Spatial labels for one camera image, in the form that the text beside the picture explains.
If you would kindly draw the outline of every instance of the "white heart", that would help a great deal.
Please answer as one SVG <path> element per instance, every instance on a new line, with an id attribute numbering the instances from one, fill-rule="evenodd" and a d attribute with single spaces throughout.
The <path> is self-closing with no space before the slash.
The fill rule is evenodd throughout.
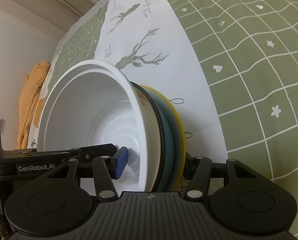
<path id="1" fill-rule="evenodd" d="M 219 66 L 219 65 L 213 65 L 213 69 L 215 69 L 215 71 L 217 73 L 219 73 L 222 70 L 223 66 Z"/>

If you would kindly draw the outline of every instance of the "yellow rim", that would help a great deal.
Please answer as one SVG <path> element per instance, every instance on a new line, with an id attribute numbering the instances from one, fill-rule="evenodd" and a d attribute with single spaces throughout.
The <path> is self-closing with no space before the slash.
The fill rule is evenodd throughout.
<path id="1" fill-rule="evenodd" d="M 181 181 L 181 178 L 182 178 L 182 173 L 183 173 L 183 170 L 184 170 L 184 165 L 185 165 L 185 161 L 186 161 L 186 138 L 184 136 L 184 129 L 182 127 L 182 123 L 181 123 L 181 119 L 180 119 L 180 116 L 178 115 L 176 109 L 174 108 L 174 106 L 170 103 L 169 99 L 166 98 L 163 94 L 161 94 L 159 91 L 151 88 L 151 87 L 147 87 L 147 86 L 143 86 L 141 85 L 143 88 L 147 88 L 155 93 L 157 93 L 159 96 L 161 96 L 164 101 L 168 104 L 168 106 L 171 108 L 174 116 L 176 117 L 177 119 L 177 123 L 179 125 L 179 128 L 180 128 L 180 133 L 181 133 L 181 142 L 182 142 L 182 159 L 181 159 L 181 164 L 180 164 L 180 172 L 178 174 L 178 177 L 177 177 L 177 180 L 176 180 L 176 184 L 173 186 L 172 190 L 176 191 L 178 190 L 178 186 L 180 184 L 180 181 Z"/>

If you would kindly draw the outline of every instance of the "black rim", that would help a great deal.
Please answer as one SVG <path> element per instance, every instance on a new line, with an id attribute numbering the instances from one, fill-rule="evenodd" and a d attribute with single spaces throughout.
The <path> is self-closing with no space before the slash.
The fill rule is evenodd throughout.
<path id="1" fill-rule="evenodd" d="M 138 84 L 131 82 L 131 84 L 137 88 L 137 90 L 139 90 L 141 93 L 143 93 L 143 95 L 147 98 L 147 100 L 149 101 L 150 105 L 152 106 L 152 109 L 156 115 L 156 120 L 158 122 L 158 127 L 159 127 L 159 131 L 160 131 L 160 145 L 161 145 L 161 150 L 160 150 L 160 163 L 159 163 L 159 168 L 158 168 L 158 173 L 156 175 L 156 181 L 153 184 L 153 188 L 151 191 L 157 191 L 159 184 L 161 182 L 162 179 L 162 173 L 163 173 L 163 168 L 164 168 L 164 161 L 165 161 L 165 136 L 164 136 L 164 129 L 163 129 L 163 125 L 162 125 L 162 119 L 158 110 L 158 107 L 156 106 L 156 103 L 153 101 L 153 99 L 151 98 L 151 96 L 148 94 L 148 92 L 143 89 L 142 87 L 140 87 Z"/>

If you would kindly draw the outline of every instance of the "orange fabric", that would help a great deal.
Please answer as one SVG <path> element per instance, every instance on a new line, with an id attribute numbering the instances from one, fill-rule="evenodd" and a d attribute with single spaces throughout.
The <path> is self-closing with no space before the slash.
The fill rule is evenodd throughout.
<path id="1" fill-rule="evenodd" d="M 38 104 L 37 104 L 36 113 L 34 114 L 34 119 L 33 119 L 33 124 L 36 128 L 38 128 L 40 114 L 41 114 L 45 99 L 46 98 L 40 99 Z"/>
<path id="2" fill-rule="evenodd" d="M 19 98 L 18 149 L 27 148 L 29 129 L 39 100 L 40 88 L 47 76 L 49 67 L 50 64 L 44 60 L 32 68 L 29 76 L 25 76 L 26 83 Z"/>

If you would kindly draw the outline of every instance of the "yellow-rimmed bowl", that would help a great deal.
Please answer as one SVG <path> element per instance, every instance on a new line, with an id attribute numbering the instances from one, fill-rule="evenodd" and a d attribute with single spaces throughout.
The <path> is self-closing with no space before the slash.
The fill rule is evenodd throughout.
<path id="1" fill-rule="evenodd" d="M 182 178 L 186 160 L 186 141 L 182 123 L 177 111 L 164 95 L 151 87 L 142 87 L 148 92 L 163 112 L 171 128 L 174 143 L 174 160 L 170 179 L 164 191 L 176 191 Z"/>

